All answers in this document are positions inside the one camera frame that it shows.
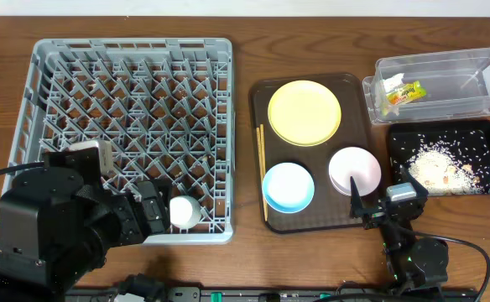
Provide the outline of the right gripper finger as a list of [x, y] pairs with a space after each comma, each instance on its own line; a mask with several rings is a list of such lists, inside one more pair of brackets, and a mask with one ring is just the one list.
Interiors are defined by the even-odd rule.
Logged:
[[351, 185], [350, 217], [358, 218], [363, 215], [363, 203], [357, 188], [357, 184], [352, 176], [350, 177], [350, 185]]
[[427, 197], [429, 195], [429, 191], [410, 174], [409, 170], [404, 165], [399, 166], [399, 172], [401, 182], [411, 184], [418, 197]]

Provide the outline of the small white cup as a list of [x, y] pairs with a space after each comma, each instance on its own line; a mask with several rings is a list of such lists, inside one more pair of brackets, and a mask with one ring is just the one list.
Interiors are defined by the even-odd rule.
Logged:
[[197, 199], [181, 195], [169, 201], [170, 223], [180, 229], [195, 227], [202, 218], [201, 205]]

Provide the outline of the rice food scraps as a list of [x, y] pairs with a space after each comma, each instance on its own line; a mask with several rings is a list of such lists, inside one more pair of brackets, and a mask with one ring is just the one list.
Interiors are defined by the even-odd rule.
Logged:
[[430, 195], [490, 194], [490, 150], [483, 132], [394, 133], [389, 143], [397, 181], [404, 165]]

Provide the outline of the light blue bowl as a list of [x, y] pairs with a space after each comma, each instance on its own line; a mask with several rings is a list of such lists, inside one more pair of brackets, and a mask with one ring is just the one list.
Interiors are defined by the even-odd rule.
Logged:
[[267, 204], [283, 214], [303, 211], [315, 194], [315, 182], [303, 166], [280, 163], [270, 168], [263, 177], [262, 193]]

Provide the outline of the green snack wrapper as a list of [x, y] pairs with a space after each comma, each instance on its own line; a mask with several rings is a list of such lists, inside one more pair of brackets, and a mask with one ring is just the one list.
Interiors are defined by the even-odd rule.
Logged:
[[415, 101], [421, 97], [426, 96], [426, 89], [420, 84], [419, 81], [413, 83], [404, 84], [394, 91], [387, 94], [388, 103], [397, 106], [403, 105], [412, 101]]

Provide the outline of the white napkin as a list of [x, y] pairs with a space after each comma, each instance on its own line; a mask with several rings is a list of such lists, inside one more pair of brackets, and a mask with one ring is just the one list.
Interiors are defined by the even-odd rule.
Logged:
[[398, 92], [404, 86], [404, 73], [380, 80], [375, 86], [375, 106], [383, 116], [399, 109]]

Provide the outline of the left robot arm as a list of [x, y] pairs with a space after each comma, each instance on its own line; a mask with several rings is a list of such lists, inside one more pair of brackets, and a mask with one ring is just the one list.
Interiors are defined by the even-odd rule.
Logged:
[[0, 198], [0, 301], [62, 301], [109, 249], [137, 245], [169, 229], [172, 185], [104, 190], [99, 174], [67, 168], [30, 169]]

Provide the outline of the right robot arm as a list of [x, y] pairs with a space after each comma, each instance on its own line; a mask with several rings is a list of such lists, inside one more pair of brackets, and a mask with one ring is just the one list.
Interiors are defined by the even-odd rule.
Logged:
[[449, 263], [445, 241], [412, 230], [410, 222], [424, 212], [429, 192], [405, 167], [400, 172], [403, 182], [388, 187], [373, 207], [362, 203], [356, 181], [350, 178], [350, 216], [360, 218], [364, 229], [380, 231], [388, 271], [395, 278], [389, 292], [396, 295], [440, 287], [448, 280]]

